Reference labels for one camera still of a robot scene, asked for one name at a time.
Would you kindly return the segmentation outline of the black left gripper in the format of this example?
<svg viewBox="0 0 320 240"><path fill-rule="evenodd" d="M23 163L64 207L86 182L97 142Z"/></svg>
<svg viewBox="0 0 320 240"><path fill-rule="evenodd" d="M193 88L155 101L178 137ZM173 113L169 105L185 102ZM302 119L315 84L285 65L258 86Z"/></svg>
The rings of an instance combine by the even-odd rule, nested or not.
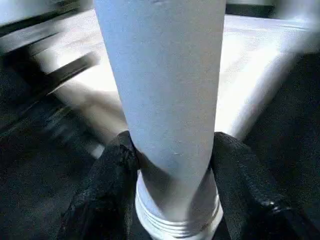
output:
<svg viewBox="0 0 320 240"><path fill-rule="evenodd" d="M30 122L61 119L72 108L55 90L72 78L96 66L98 58L89 52L52 72L27 46L0 53L0 131L5 133Z"/></svg>

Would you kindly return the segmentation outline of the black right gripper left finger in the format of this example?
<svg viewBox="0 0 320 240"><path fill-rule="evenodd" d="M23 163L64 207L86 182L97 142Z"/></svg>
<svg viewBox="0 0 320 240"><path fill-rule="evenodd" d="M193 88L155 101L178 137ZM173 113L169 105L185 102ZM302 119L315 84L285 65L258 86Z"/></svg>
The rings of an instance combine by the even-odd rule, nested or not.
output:
<svg viewBox="0 0 320 240"><path fill-rule="evenodd" d="M129 240L138 170L129 131L118 134L81 182L58 231L60 240Z"/></svg>

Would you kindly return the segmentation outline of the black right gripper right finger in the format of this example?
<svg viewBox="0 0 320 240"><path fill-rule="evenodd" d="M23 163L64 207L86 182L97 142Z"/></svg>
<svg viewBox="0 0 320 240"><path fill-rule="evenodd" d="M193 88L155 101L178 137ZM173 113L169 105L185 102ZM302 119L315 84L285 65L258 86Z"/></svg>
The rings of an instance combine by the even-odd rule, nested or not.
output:
<svg viewBox="0 0 320 240"><path fill-rule="evenodd" d="M210 166L230 240L318 240L320 231L287 196L254 152L215 132Z"/></svg>

